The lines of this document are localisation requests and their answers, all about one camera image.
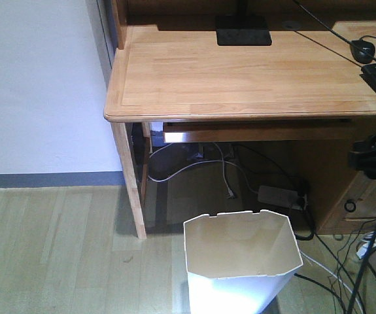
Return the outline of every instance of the white wastebasket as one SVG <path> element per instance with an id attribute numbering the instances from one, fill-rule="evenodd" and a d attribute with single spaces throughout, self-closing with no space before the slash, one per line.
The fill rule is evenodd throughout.
<path id="1" fill-rule="evenodd" d="M 287 216 L 267 210 L 184 223 L 191 314 L 257 314 L 303 261 Z"/>

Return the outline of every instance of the monitor stand base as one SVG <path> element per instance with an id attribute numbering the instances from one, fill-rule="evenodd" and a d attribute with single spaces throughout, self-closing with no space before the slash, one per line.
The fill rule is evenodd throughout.
<path id="1" fill-rule="evenodd" d="M 271 35 L 263 16 L 217 16 L 219 46 L 270 46 Z"/>

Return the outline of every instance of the gray baseboard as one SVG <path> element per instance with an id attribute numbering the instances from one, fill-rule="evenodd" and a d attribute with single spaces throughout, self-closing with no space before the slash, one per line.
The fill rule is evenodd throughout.
<path id="1" fill-rule="evenodd" d="M 0 175 L 0 188 L 125 185 L 122 171 Z"/>

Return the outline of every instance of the wooden desk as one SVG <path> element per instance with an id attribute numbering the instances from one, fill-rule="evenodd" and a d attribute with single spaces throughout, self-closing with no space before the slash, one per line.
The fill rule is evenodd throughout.
<path id="1" fill-rule="evenodd" d="M 376 93 L 360 77 L 349 46 L 296 11 L 268 16 L 274 29 L 271 46 L 218 46 L 212 16 L 133 17 L 122 26 L 126 39 L 116 51 L 104 114 L 112 125 L 140 238 L 146 237 L 144 187 L 134 170 L 133 122 L 317 119 L 325 127 L 331 119 L 348 118 L 355 122 L 349 129 L 356 130 L 349 131 L 352 140 L 376 132 Z M 376 35 L 376 13 L 335 14 L 335 20 L 318 15 L 346 38 Z M 285 20 L 299 21 L 302 31 L 284 30 Z M 149 138 L 148 123 L 143 125 Z M 345 172 L 337 177 L 343 184 L 328 189 L 335 197 L 354 177 Z"/>

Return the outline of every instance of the laminate floor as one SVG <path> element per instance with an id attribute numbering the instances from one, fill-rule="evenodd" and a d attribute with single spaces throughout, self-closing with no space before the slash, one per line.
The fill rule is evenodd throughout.
<path id="1" fill-rule="evenodd" d="M 171 184 L 150 183 L 147 240 L 135 236 L 124 186 L 0 189 L 0 314 L 189 313 L 182 221 L 211 209 L 241 210 L 240 198 L 226 199 L 224 185 L 207 192 L 214 182 L 182 175 Z M 323 238 L 336 251 L 347 235 Z M 299 247 L 335 268 L 318 240 Z M 352 275 L 359 267 L 353 249 L 347 267 Z M 330 286 L 314 263 L 305 261 L 299 273 Z M 376 313 L 370 272 L 361 294 L 367 313 Z M 329 314 L 335 307 L 340 313 L 331 294 L 293 277 L 264 313 Z"/>

